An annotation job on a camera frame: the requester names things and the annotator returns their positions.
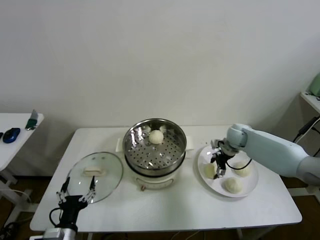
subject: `steamed bun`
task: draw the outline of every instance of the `steamed bun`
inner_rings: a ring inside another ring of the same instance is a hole
[[[246,164],[247,164],[247,162],[239,161],[236,164],[234,164],[233,167],[236,169],[240,169],[240,168],[243,168]],[[249,176],[251,173],[251,166],[248,165],[244,169],[234,170],[234,172],[241,177]]]
[[[149,134],[149,141],[152,144],[161,144],[164,141],[164,134],[160,130],[153,130]]]
[[[214,179],[214,176],[216,173],[217,173],[217,168],[213,163],[208,163],[204,166],[204,175],[208,179]]]
[[[232,194],[238,194],[242,191],[243,185],[239,179],[235,177],[229,177],[224,182],[223,185],[227,191]]]

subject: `white cable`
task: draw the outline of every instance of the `white cable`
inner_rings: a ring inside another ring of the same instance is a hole
[[[29,195],[26,194],[24,191],[19,191],[19,190],[14,190],[14,189],[6,189],[6,188],[3,188],[3,189],[2,189],[2,188],[0,188],[0,192],[4,192],[4,191],[21,193],[21,194],[25,195],[25,196],[29,199],[30,203],[32,204],[31,198],[30,198]]]
[[[199,233],[200,231],[196,231],[195,233],[191,234],[190,236],[188,236],[185,240],[188,240],[190,238],[192,238],[194,235],[196,235],[197,233]]]
[[[29,196],[28,194],[26,194],[25,192],[23,192],[23,191],[14,190],[14,189],[6,189],[6,188],[3,188],[3,189],[2,189],[2,188],[0,188],[0,193],[1,193],[1,192],[5,192],[5,191],[21,193],[21,194],[25,195],[25,196],[28,198],[28,200],[30,201],[30,204],[32,204],[32,201],[31,201],[30,196]],[[22,219],[22,220],[19,220],[19,221],[15,221],[15,223],[23,223],[23,222],[25,222],[25,221],[31,220],[33,217],[34,217],[34,216],[32,215],[31,217],[27,217],[27,218],[25,218],[25,219]]]
[[[174,237],[177,236],[179,233],[180,233],[179,231],[176,232],[176,233],[170,238],[170,240],[174,239]]]
[[[312,129],[313,126],[316,125],[317,122],[319,122],[319,121],[320,121],[320,118],[317,119],[317,120],[311,125],[311,127],[310,127],[301,137],[299,137],[299,138],[295,141],[295,143],[297,144],[297,143],[310,131],[310,129]]]

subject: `black cable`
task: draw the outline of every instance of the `black cable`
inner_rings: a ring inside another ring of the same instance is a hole
[[[300,137],[300,136],[301,136],[301,135],[298,133],[298,134],[295,136],[295,138],[293,139],[293,141],[292,141],[292,142],[293,142],[293,143],[295,143],[295,142],[296,142],[296,140],[297,140],[297,138],[298,138],[298,137]]]
[[[240,167],[240,168],[235,168],[235,167],[233,167],[233,166],[230,166],[230,165],[229,165],[229,163],[228,163],[227,161],[225,162],[225,164],[227,164],[227,166],[228,166],[229,168],[231,168],[231,169],[234,169],[234,170],[241,170],[241,169],[245,169],[246,167],[248,167],[248,165],[251,163],[251,161],[252,161],[252,158],[250,158],[250,161],[249,161],[245,166]]]
[[[54,209],[52,209],[49,213],[49,220],[50,222],[52,223],[52,225],[56,228],[57,227],[57,224],[52,220],[52,217],[51,217],[51,214],[54,212],[54,211],[57,211],[57,210],[60,210],[61,208],[60,207],[56,207]]]
[[[318,134],[320,134],[320,131],[316,129],[314,126],[311,128],[311,130],[316,131]]]
[[[317,156],[317,154],[320,152],[320,148],[318,149],[318,151],[316,151],[316,153],[313,155],[314,157]]]
[[[224,144],[224,142],[223,142],[223,141],[218,141],[218,147],[219,147],[219,148],[220,148],[220,144]],[[230,166],[229,163],[228,163],[228,161],[226,161],[225,164],[226,164],[229,168],[231,168],[231,169],[233,169],[233,170],[242,170],[242,169],[245,169],[246,167],[248,167],[248,165],[251,163],[251,161],[252,161],[252,158],[250,158],[249,162],[248,162],[245,166],[240,167],[240,168],[235,168],[235,167],[233,167],[233,166]]]

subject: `white plate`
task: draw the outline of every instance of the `white plate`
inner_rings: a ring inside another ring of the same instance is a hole
[[[200,152],[200,155],[198,157],[198,164],[197,164],[198,170],[199,170],[199,173],[200,173],[202,179],[205,181],[205,183],[210,188],[212,188],[213,190],[215,190],[216,192],[218,192],[222,195],[232,197],[232,198],[245,197],[255,189],[255,187],[257,186],[257,183],[258,183],[259,176],[258,176],[258,170],[257,170],[257,167],[255,165],[254,160],[252,160],[249,165],[251,168],[251,173],[249,176],[245,176],[245,177],[239,176],[235,173],[235,171],[233,169],[226,166],[226,171],[225,171],[224,177],[217,178],[217,179],[213,180],[213,179],[207,178],[205,175],[205,172],[204,172],[205,165],[210,163],[211,157],[212,157],[212,148],[211,148],[211,146],[206,146]],[[247,156],[247,154],[243,151],[240,151],[233,158],[228,160],[228,163],[229,163],[229,165],[232,166],[233,164],[235,164],[237,162],[240,162],[240,161],[248,162],[249,160],[250,160],[250,158]],[[241,192],[231,193],[223,187],[224,181],[230,177],[235,177],[242,182],[243,189]]]

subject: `robotic arm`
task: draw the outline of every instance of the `robotic arm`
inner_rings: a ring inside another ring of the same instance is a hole
[[[218,165],[216,178],[224,175],[226,162],[242,150],[281,176],[299,178],[307,184],[320,186],[320,160],[309,156],[298,144],[267,132],[234,124],[224,140],[216,140],[212,145],[215,148],[212,161]]]

